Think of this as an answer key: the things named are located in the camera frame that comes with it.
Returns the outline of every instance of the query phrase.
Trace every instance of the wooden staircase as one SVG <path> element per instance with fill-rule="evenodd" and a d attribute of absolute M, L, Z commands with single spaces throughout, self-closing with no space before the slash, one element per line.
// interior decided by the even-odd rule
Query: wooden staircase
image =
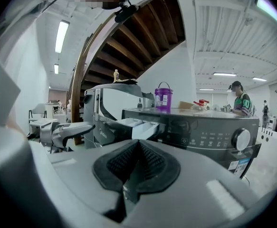
<path fill-rule="evenodd" d="M 80 122 L 79 105 L 84 91 L 120 79 L 137 79 L 154 63 L 185 40 L 177 0 L 144 0 L 141 8 L 123 23 L 112 14 L 86 39 L 79 56 L 67 102 L 72 97 L 72 122 Z"/>

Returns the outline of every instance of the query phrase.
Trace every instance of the bucket handle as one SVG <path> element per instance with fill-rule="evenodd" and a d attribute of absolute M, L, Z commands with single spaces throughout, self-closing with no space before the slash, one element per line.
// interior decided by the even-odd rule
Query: bucket handle
<path fill-rule="evenodd" d="M 161 86 L 162 83 L 166 83 L 167 86 L 169 87 L 169 91 L 171 91 L 170 86 L 168 85 L 168 83 L 167 83 L 167 82 L 164 82 L 164 81 L 162 81 L 162 82 L 158 85 L 158 88 L 159 88 L 159 86 Z"/>

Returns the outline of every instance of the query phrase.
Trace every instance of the green jersey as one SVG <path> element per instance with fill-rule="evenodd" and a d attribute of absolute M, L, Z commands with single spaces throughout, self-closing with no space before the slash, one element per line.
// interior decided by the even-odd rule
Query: green jersey
<path fill-rule="evenodd" d="M 245 113 L 247 116 L 250 116 L 252 103 L 248 94 L 243 93 L 241 97 L 237 97 L 234 101 L 234 110 L 240 110 Z"/>

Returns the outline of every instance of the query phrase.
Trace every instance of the gray appliance lid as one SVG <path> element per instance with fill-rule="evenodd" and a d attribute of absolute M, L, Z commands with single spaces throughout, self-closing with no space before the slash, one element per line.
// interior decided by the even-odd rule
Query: gray appliance lid
<path fill-rule="evenodd" d="M 115 90 L 129 93 L 137 97 L 141 97 L 141 98 L 143 97 L 142 91 L 138 85 L 126 85 L 126 84 L 119 84 L 119 83 L 97 85 L 91 89 L 86 90 L 85 95 L 89 90 L 94 90 L 94 89 L 115 89 Z"/>
<path fill-rule="evenodd" d="M 125 111 L 139 112 L 143 114 L 156 114 L 156 115 L 178 115 L 178 116 L 191 116 L 202 118 L 219 118 L 219 119 L 257 119 L 255 117 L 241 116 L 234 113 L 219 112 L 212 110 L 192 110 L 192 109 L 179 109 L 171 108 L 169 111 L 160 110 L 156 108 L 133 108 L 124 109 Z"/>

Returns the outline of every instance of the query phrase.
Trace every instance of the chair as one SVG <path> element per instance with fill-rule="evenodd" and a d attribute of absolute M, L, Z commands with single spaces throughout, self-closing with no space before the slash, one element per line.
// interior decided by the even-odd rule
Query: chair
<path fill-rule="evenodd" d="M 29 123 L 38 120 L 38 118 L 33 118 L 33 114 L 43 114 L 42 118 L 47 118 L 45 104 L 38 104 L 33 110 L 29 110 Z"/>

